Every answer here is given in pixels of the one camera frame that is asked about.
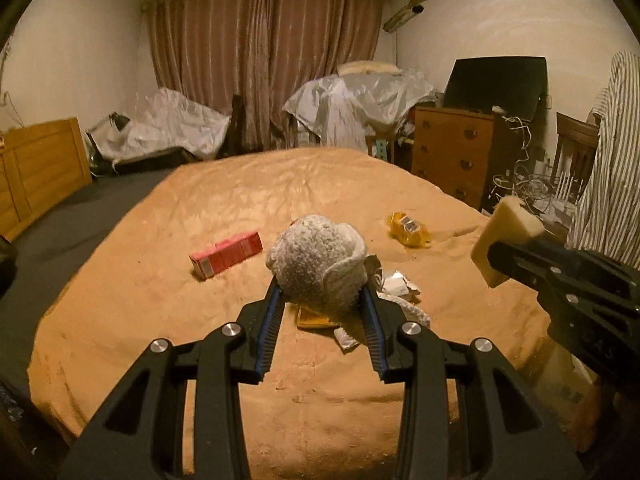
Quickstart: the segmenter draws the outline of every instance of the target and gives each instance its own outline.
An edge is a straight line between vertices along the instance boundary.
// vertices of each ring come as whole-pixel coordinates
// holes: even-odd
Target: pillow
[[[347,74],[360,74],[363,72],[380,72],[389,74],[399,74],[400,69],[393,63],[383,63],[380,61],[351,61],[338,66],[338,75],[342,77]]]

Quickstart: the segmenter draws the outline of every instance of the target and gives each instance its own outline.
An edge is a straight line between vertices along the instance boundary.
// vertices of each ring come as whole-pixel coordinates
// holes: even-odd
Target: chest of drawers
[[[450,108],[416,108],[412,173],[475,209],[493,210],[493,177],[511,175],[522,131],[499,116]]]

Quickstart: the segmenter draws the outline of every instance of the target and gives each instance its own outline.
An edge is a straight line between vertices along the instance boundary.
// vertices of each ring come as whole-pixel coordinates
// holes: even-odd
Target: orange blanket
[[[388,236],[392,211],[432,232],[468,234],[409,250]],[[307,148],[183,166],[133,208],[42,319],[29,368],[33,402],[65,431],[81,433],[152,339],[203,338],[264,296],[266,252],[202,283],[188,254],[247,230],[258,230],[268,250],[309,213],[351,223],[384,269],[417,283],[441,338],[487,337],[537,380],[554,346],[548,317],[523,285],[485,285],[469,254],[487,218],[390,164]],[[562,377],[542,378],[537,390],[553,404]],[[402,387],[379,382],[366,348],[343,355],[331,338],[297,330],[287,310],[271,372],[260,386],[241,387],[241,402],[252,478],[389,478]],[[187,463],[192,431],[187,420]]]

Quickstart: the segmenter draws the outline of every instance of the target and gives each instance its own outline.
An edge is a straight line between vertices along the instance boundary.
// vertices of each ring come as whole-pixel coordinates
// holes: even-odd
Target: pink curtain
[[[306,81],[371,59],[383,0],[162,0],[148,10],[160,86],[231,113],[246,106],[242,145],[273,149],[287,134],[282,105]]]

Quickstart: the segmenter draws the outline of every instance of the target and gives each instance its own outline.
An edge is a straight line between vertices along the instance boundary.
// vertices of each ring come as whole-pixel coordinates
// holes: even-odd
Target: curtain
[[[600,139],[567,247],[640,269],[640,58],[623,50],[601,92]]]
[[[292,146],[285,101],[341,63],[372,59],[383,0],[161,0],[147,13],[160,86],[231,113],[245,102],[241,143]]]

